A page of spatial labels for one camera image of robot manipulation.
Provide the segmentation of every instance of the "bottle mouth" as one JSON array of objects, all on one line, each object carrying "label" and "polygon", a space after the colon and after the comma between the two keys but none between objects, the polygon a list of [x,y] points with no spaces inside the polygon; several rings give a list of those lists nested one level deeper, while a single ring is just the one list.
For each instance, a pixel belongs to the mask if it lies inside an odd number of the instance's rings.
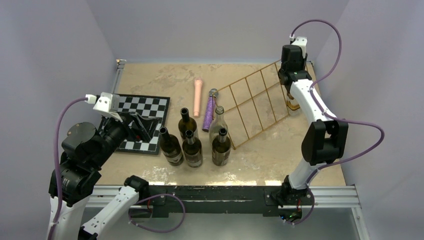
[{"label": "bottle mouth", "polygon": [[188,110],[186,107],[183,107],[183,108],[181,108],[180,113],[181,113],[182,115],[187,115],[187,114],[189,114],[189,110]]},{"label": "bottle mouth", "polygon": [[191,139],[193,137],[193,131],[192,130],[185,131],[185,137],[188,139]]},{"label": "bottle mouth", "polygon": [[166,127],[161,127],[161,128],[159,128],[159,133],[160,134],[166,134],[168,132],[168,129],[166,128]]},{"label": "bottle mouth", "polygon": [[227,135],[227,130],[224,128],[224,127],[222,127],[222,128],[220,128],[219,129],[219,135],[220,136],[225,136],[225,135]]},{"label": "bottle mouth", "polygon": [[224,107],[223,106],[217,106],[215,108],[215,113],[216,114],[223,114],[224,113]]}]

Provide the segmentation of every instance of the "gray wall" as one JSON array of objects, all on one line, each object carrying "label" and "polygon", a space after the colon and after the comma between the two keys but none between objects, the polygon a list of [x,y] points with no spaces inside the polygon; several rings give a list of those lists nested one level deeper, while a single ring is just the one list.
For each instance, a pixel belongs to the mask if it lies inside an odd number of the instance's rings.
[{"label": "gray wall", "polygon": [[[336,22],[349,0],[87,0],[116,57],[132,62],[265,62],[302,21]],[[316,58],[331,29],[311,24]]]},{"label": "gray wall", "polygon": [[[381,146],[342,167],[346,182],[356,184],[373,240],[422,239],[423,23],[424,1],[349,1],[336,24],[343,39],[339,65],[320,86],[335,114],[385,129]],[[336,54],[332,34],[316,60],[318,76]],[[344,156],[378,136],[377,130],[351,125]]]},{"label": "gray wall", "polygon": [[[116,61],[85,0],[2,0],[0,33],[0,239],[44,239],[57,116],[109,91]],[[60,140],[98,122],[91,107],[70,110]]]}]

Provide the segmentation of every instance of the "bottle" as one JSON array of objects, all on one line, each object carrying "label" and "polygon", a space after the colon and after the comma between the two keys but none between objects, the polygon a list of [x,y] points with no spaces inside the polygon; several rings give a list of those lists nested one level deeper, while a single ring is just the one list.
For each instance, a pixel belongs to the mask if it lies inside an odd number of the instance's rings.
[{"label": "bottle", "polygon": [[221,128],[225,128],[228,132],[228,126],[224,121],[224,107],[217,106],[215,108],[215,119],[210,124],[209,127],[209,141],[212,143],[216,136],[218,136],[218,132]]},{"label": "bottle", "polygon": [[182,140],[186,139],[186,131],[191,130],[193,136],[199,138],[198,135],[198,124],[196,121],[189,116],[189,110],[186,107],[181,108],[181,120],[178,123],[179,134]]},{"label": "bottle", "polygon": [[227,129],[219,129],[218,135],[212,142],[212,162],[216,166],[224,166],[228,163],[230,156],[231,142],[227,137]]},{"label": "bottle", "polygon": [[159,128],[159,134],[159,147],[162,149],[163,155],[165,155],[168,163],[172,166],[181,165],[184,161],[184,157],[177,137],[169,134],[168,129],[164,126]]},{"label": "bottle", "polygon": [[187,164],[192,168],[198,168],[203,164],[202,143],[193,135],[192,130],[185,132],[185,140],[182,143]]}]

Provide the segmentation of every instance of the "pink cylindrical object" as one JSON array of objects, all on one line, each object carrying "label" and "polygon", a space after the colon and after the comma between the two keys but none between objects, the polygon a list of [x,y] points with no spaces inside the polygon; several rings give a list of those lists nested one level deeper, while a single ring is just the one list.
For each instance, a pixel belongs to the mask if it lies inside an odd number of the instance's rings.
[{"label": "pink cylindrical object", "polygon": [[200,77],[197,77],[194,80],[194,108],[193,108],[193,116],[195,118],[199,117],[200,112],[200,99],[202,95],[202,85],[203,81]]}]

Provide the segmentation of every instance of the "checkered board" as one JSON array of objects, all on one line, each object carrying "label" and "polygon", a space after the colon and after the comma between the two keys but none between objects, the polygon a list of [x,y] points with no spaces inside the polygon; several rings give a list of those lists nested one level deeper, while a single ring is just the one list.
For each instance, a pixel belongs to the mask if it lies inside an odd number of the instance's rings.
[{"label": "checkered board", "polygon": [[[159,129],[165,125],[170,98],[163,96],[144,96],[119,94],[118,112],[137,112],[142,117],[160,118],[150,142],[134,142],[125,140],[117,149],[118,152],[137,154],[159,154]],[[101,121],[99,129],[103,129],[105,121]]]}]

